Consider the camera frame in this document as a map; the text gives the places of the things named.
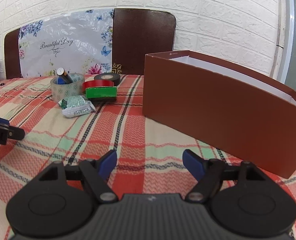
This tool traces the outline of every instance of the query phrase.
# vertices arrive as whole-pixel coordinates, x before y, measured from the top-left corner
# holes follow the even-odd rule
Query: blue butterfly
[[[103,46],[103,50],[101,51],[101,55],[104,55],[105,57],[107,57],[110,52],[111,52],[111,50],[106,50],[106,46]]]

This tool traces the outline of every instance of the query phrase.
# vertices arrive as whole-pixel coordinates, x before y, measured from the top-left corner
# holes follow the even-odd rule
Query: floral plastic sheet
[[[53,76],[57,68],[98,74],[112,70],[113,8],[66,13],[21,27],[23,77]]]

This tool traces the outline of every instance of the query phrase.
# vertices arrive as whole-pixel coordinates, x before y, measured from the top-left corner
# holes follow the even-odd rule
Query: brown box
[[[232,62],[147,54],[143,114],[284,178],[296,170],[296,92]]]

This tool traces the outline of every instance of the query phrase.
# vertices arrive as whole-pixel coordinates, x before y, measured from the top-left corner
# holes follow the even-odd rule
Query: red tape roll
[[[96,88],[96,87],[113,87],[114,84],[110,80],[90,80],[82,84],[82,91],[85,93],[86,88]]]

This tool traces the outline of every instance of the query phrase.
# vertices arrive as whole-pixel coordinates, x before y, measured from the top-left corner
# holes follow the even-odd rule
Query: wall
[[[94,7],[141,7],[177,18],[175,49],[221,57],[269,75],[278,28],[278,0],[0,0],[0,79],[5,35],[37,19]]]

